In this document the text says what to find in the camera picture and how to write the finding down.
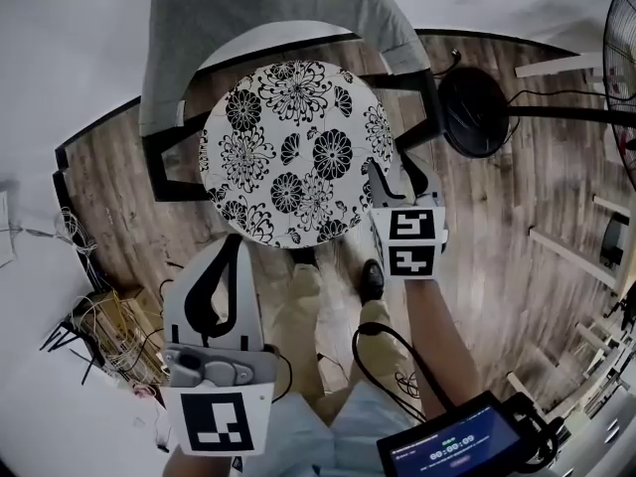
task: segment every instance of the black cable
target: black cable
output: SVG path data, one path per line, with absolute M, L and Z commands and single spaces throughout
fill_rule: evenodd
M 504 140 L 504 143 L 502 144 L 502 146 L 504 146 L 506 143 L 508 143 L 510 141 L 510 138 L 513 137 L 513 134 L 515 134 L 515 132 L 517 132 L 517 129 L 519 128 L 519 124 L 521 123 L 521 116 L 517 117 L 517 123 L 515 124 L 515 126 L 513 127 L 513 130 L 511 130 L 508 133 L 508 136 L 506 136 L 506 139 Z
M 342 371 L 343 376 L 345 377 L 345 380 L 348 379 L 347 377 L 347 373 L 345 372 L 345 368 L 342 367 L 342 364 L 340 364 L 338 361 L 335 361 L 334 359 L 332 359 L 331 357 L 325 355 L 325 354 L 321 354 L 320 352 L 318 352 L 316 354 L 316 357 L 318 359 L 318 362 L 322 361 L 323 359 L 327 359 L 329 362 L 335 364 L 336 366 L 338 366 L 340 368 L 340 371 Z
M 146 334 L 141 327 L 137 327 L 137 330 L 141 332 L 141 335 L 144 337 L 144 341 L 148 339 L 150 336 L 152 336 L 152 334 L 154 334 L 154 332 L 152 334 Z M 152 340 L 150 340 L 150 344 L 154 346 L 157 350 L 161 350 L 161 347 L 159 347 L 159 345 L 157 345 L 156 343 L 153 343 Z
M 419 391 L 417 386 L 413 384 L 415 381 L 415 373 L 408 375 L 408 378 L 401 372 L 396 371 L 396 382 L 399 389 L 407 396 L 411 396 L 413 399 L 419 399 Z
M 287 396 L 287 393 L 289 392 L 289 390 L 291 389 L 291 384 L 293 384 L 294 382 L 294 374 L 291 371 L 291 363 L 285 358 L 284 355 L 279 354 L 278 355 L 279 358 L 281 358 L 283 361 L 285 361 L 287 363 L 287 368 L 289 368 L 289 384 L 287 384 L 287 389 L 285 389 L 282 394 L 279 397 L 276 397 L 271 403 L 274 404 L 275 402 L 277 402 L 279 399 L 283 399 L 285 396 Z
M 439 78 L 440 76 L 444 76 L 447 75 L 448 73 L 450 73 L 453 69 L 455 69 L 457 66 L 459 66 L 459 63 L 461 62 L 461 53 L 458 50 L 453 49 L 450 54 L 453 57 L 453 64 L 452 66 L 450 66 L 448 69 L 445 69 L 444 71 L 440 71 L 439 73 L 432 73 L 434 78 Z
M 408 350 L 408 352 L 411 354 L 411 356 L 415 360 L 415 363 L 417 364 L 417 366 L 421 370 L 421 373 L 424 375 L 424 378 L 428 382 L 430 388 L 432 389 L 432 391 L 435 393 L 435 395 L 439 399 L 439 402 L 441 403 L 441 405 L 444 407 L 444 409 L 446 411 L 453 410 L 455 408 L 455 404 L 453 403 L 453 401 L 450 400 L 450 397 L 448 397 L 448 395 L 446 394 L 444 389 L 441 387 L 441 385 L 439 384 L 439 382 L 435 378 L 435 376 L 432 373 L 432 371 L 430 370 L 430 368 L 426 365 L 426 362 L 423 360 L 423 358 L 420 356 L 420 354 L 415 350 L 415 348 L 412 347 L 394 329 L 392 329 L 391 327 L 387 327 L 386 325 L 383 325 L 382 323 L 378 323 L 378 322 L 363 323 L 360 327 L 358 327 L 358 330 L 356 330 L 356 332 L 354 334 L 354 337 L 352 339 L 352 353 L 354 354 L 354 360 L 356 361 L 356 364 L 358 365 L 360 370 L 367 377 L 367 379 L 372 384 L 374 384 L 376 387 L 378 387 L 378 388 L 382 389 L 383 391 L 385 391 L 404 411 L 409 413 L 413 418 L 417 418 L 420 421 L 423 418 L 424 421 L 425 421 L 426 417 L 419 410 L 417 410 L 411 404 L 409 404 L 405 400 L 403 400 L 401 397 L 398 397 L 397 395 L 395 395 L 394 393 L 389 391 L 386 387 L 384 387 L 369 372 L 369 370 L 367 370 L 365 365 L 360 360 L 360 356 L 358 355 L 358 336 L 359 336 L 359 334 L 364 334 L 366 336 L 377 336 L 381 332 L 386 332 L 386 333 L 390 334 L 391 336 L 396 338 Z M 416 411 L 417 415 L 413 415 L 409 410 Z
M 509 106 L 513 100 L 515 100 L 517 97 L 519 97 L 523 93 L 531 93 L 532 95 L 546 95 L 546 96 L 559 95 L 561 93 L 579 93 L 581 95 L 597 95 L 599 97 L 607 97 L 608 99 L 619 100 L 621 102 L 628 102 L 636 98 L 636 93 L 630 95 L 627 98 L 623 98 L 623 97 L 617 97 L 615 95 L 606 95 L 605 93 L 600 93 L 597 91 L 577 90 L 574 88 L 565 89 L 565 90 L 557 90 L 557 91 L 521 90 L 515 93 L 515 95 L 513 95 L 513 97 L 509 99 L 508 102 L 506 102 L 506 105 Z
M 135 359 L 135 362 L 132 363 L 132 366 L 130 366 L 130 368 L 128 368 L 127 370 L 119 370 L 121 373 L 129 373 L 131 372 L 134 367 L 137 365 L 137 363 L 139 362 L 139 359 L 141 359 L 141 354 L 143 354 L 143 349 L 146 346 L 146 342 L 148 341 L 148 339 L 150 338 L 150 336 L 152 336 L 153 334 L 156 334 L 159 331 L 162 331 L 163 327 L 157 330 L 153 330 L 150 334 L 148 334 L 146 336 L 146 338 L 143 340 L 143 343 L 141 343 L 141 348 L 139 349 L 139 354 L 137 355 L 137 358 Z
M 167 282 L 175 282 L 175 281 L 174 279 L 164 279 L 163 281 L 161 281 L 161 284 L 159 285 L 159 296 L 161 297 L 162 302 L 164 301 L 164 298 L 163 298 L 163 293 L 161 292 L 161 288 L 163 288 L 163 285 L 166 284 Z
M 380 329 L 378 331 L 375 331 L 374 328 L 370 327 L 370 326 L 376 326 L 376 325 L 382 327 L 382 329 Z M 369 372 L 367 367 L 362 363 L 362 361 L 360 359 L 360 355 L 358 354 L 358 337 L 359 337 L 359 335 L 362 333 L 362 334 L 367 335 L 367 336 L 375 336 L 375 335 L 380 334 L 380 332 L 382 332 L 385 329 L 389 329 L 389 327 L 386 327 L 385 325 L 382 325 L 382 324 L 376 323 L 376 322 L 363 323 L 360 327 L 358 327 L 358 329 L 354 333 L 354 337 L 353 337 L 353 339 L 351 341 L 351 352 L 354 355 L 354 361 L 356 361 L 356 364 L 360 368 L 360 371 L 362 371 L 363 374 L 365 375 L 365 377 L 367 377 L 367 380 L 369 380 L 369 382 L 371 382 L 373 385 L 375 385 L 378 389 L 384 391 L 393 401 L 396 402 L 396 404 L 402 410 L 404 410 L 408 415 L 413 417 L 418 422 L 426 422 L 426 416 L 421 411 L 419 411 L 412 404 L 408 403 L 407 401 L 405 401 L 404 399 L 402 399 L 401 397 L 399 397 L 398 395 L 396 395 L 395 393 L 393 393 L 392 391 L 387 389 L 384 385 L 382 385 L 380 383 L 380 381 L 378 381 L 378 379 L 376 379 L 376 377 L 374 377 Z

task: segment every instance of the chair back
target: chair back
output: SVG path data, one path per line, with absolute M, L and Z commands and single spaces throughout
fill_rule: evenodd
M 393 74 L 430 67 L 395 0 L 152 0 L 139 131 L 172 128 L 188 83 L 219 47 L 258 26 L 320 21 L 350 30 L 383 54 Z

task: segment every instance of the gray chair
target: gray chair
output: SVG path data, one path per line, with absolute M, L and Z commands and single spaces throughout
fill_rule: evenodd
M 178 106 L 199 66 L 220 46 L 266 23 L 310 20 L 346 28 L 375 47 L 392 75 L 363 77 L 377 88 L 417 90 L 427 119 L 397 141 L 409 148 L 442 132 L 426 51 L 394 0 L 152 0 L 150 47 L 139 133 L 157 201 L 207 200 L 201 184 L 170 181 L 162 153 L 201 130 L 209 113 L 177 126 Z

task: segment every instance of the floral tabletop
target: floral tabletop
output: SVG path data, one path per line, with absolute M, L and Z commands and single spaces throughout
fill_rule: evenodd
M 201 137 L 203 183 L 224 219 L 268 245 L 305 247 L 357 225 L 371 206 L 371 159 L 389 171 L 382 105 L 351 73 L 288 62 L 242 79 Z

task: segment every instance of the person's leg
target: person's leg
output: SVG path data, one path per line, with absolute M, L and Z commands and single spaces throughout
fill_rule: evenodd
M 391 318 L 384 300 L 369 300 L 360 313 L 360 325 L 368 322 L 378 322 L 392 327 Z M 374 378 L 392 393 L 403 397 L 404 393 L 396 381 L 396 373 L 404 374 L 406 357 L 398 350 L 396 341 L 387 333 L 377 336 L 358 337 L 358 355 L 362 364 Z M 349 376 L 349 387 L 366 377 L 354 362 Z
M 391 318 L 387 304 L 382 299 L 385 282 L 380 265 L 375 260 L 365 263 L 360 281 L 360 298 L 363 308 L 360 313 L 360 324 L 379 322 L 391 327 Z M 389 334 L 378 336 L 360 336 L 358 339 L 358 355 L 369 372 L 389 391 L 401 398 L 408 396 L 399 388 L 396 372 L 404 373 L 406 357 L 398 350 L 395 341 Z M 346 389 L 336 391 L 322 397 L 316 404 L 316 413 L 330 424 L 336 417 L 351 390 L 359 380 L 366 377 L 354 362 L 349 375 L 349 385 Z
M 291 365 L 293 377 L 289 391 L 300 393 L 312 406 L 324 395 L 315 337 L 320 310 L 320 284 L 320 272 L 314 265 L 296 264 L 287 302 L 276 314 L 272 327 L 272 344 Z M 287 363 L 279 359 L 275 398 L 285 392 L 289 381 Z

